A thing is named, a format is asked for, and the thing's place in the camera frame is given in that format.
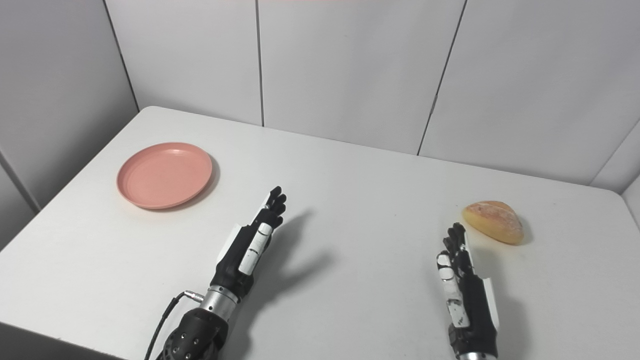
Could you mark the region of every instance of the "bread roll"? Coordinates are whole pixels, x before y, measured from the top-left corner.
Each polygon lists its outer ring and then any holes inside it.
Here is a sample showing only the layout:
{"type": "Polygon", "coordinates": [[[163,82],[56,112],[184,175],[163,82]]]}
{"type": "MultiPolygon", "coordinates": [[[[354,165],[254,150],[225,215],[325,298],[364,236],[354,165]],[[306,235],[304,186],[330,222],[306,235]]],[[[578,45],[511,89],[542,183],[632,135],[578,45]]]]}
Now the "bread roll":
{"type": "Polygon", "coordinates": [[[501,201],[481,201],[462,210],[465,221],[481,233],[507,243],[522,243],[524,232],[518,215],[501,201]]]}

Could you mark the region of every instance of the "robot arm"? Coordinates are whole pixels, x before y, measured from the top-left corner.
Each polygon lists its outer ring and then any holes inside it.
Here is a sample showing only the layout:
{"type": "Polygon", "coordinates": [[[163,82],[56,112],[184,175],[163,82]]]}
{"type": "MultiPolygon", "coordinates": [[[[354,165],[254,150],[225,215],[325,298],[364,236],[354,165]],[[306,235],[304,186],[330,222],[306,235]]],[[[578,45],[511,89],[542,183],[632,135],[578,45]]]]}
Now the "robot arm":
{"type": "Polygon", "coordinates": [[[448,233],[437,264],[451,316],[449,343],[456,359],[495,360],[499,321],[491,279],[476,275],[465,228],[455,223],[448,233]]]}
{"type": "Polygon", "coordinates": [[[236,225],[225,243],[207,294],[185,291],[198,301],[198,308],[188,311],[180,325],[164,343],[158,359],[215,360],[225,344],[228,320],[236,305],[253,286],[253,271],[262,253],[269,247],[271,234],[282,225],[286,195],[277,186],[258,210],[253,222],[236,225]]]}

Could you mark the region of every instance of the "silver metal cylinder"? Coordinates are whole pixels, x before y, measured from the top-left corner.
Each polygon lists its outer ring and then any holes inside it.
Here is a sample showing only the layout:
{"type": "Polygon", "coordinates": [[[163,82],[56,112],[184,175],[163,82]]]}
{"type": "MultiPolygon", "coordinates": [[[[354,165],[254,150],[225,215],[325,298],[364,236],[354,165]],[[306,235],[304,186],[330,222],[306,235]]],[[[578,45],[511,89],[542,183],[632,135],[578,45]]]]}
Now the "silver metal cylinder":
{"type": "Polygon", "coordinates": [[[228,321],[238,303],[238,297],[228,289],[214,285],[207,290],[204,300],[200,303],[200,308],[210,311],[224,321],[228,321]]]}
{"type": "Polygon", "coordinates": [[[469,352],[467,354],[461,354],[460,360],[497,360],[495,356],[490,354],[484,354],[482,352],[469,352]]]}

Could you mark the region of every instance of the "black cable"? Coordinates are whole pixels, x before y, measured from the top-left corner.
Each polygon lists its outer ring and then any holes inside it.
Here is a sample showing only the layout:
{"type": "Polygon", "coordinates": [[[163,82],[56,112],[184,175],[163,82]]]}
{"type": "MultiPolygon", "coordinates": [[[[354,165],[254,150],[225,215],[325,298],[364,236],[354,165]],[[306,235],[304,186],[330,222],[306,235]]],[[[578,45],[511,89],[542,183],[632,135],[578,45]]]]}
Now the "black cable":
{"type": "Polygon", "coordinates": [[[179,293],[178,296],[171,299],[169,306],[167,306],[166,310],[164,310],[164,314],[162,314],[162,318],[160,319],[160,322],[156,327],[156,331],[154,332],[154,335],[151,338],[151,343],[149,343],[149,348],[147,349],[145,360],[149,360],[149,357],[151,356],[151,350],[154,349],[154,345],[156,344],[156,339],[158,337],[158,334],[160,333],[160,329],[162,329],[162,325],[164,324],[164,321],[169,317],[169,314],[173,311],[173,308],[178,304],[178,301],[180,301],[180,298],[183,296],[184,296],[184,292],[179,293]]]}

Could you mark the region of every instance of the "robotic hand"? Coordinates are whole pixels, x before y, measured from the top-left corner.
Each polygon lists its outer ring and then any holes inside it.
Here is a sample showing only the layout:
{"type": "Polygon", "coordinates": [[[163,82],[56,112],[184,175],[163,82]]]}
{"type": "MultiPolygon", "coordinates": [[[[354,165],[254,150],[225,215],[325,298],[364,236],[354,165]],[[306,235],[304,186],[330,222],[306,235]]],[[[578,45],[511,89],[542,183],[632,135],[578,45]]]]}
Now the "robotic hand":
{"type": "Polygon", "coordinates": [[[465,228],[455,223],[448,233],[437,263],[451,315],[449,343],[456,359],[496,360],[499,322],[491,279],[475,274],[465,228]]]}
{"type": "MultiPolygon", "coordinates": [[[[277,186],[258,210],[250,225],[233,228],[225,246],[218,256],[216,273],[211,280],[207,294],[202,296],[185,291],[174,298],[187,296],[200,303],[188,311],[180,325],[169,335],[158,360],[215,360],[225,344],[228,320],[236,305],[249,293],[253,286],[253,270],[262,253],[269,247],[271,234],[282,225],[286,195],[277,186]]],[[[173,306],[167,308],[163,320],[147,352],[150,354],[153,342],[164,319],[173,306]]]]}

